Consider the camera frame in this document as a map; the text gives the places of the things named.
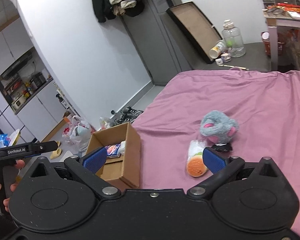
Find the person's left hand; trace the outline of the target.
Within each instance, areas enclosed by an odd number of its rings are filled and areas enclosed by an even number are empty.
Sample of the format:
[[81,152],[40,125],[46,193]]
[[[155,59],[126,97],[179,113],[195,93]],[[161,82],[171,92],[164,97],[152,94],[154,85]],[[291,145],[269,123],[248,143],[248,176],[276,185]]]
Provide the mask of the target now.
[[16,160],[12,164],[12,166],[0,166],[0,214],[2,215],[8,214],[9,197],[17,185],[15,178],[19,170],[25,166],[23,160]]

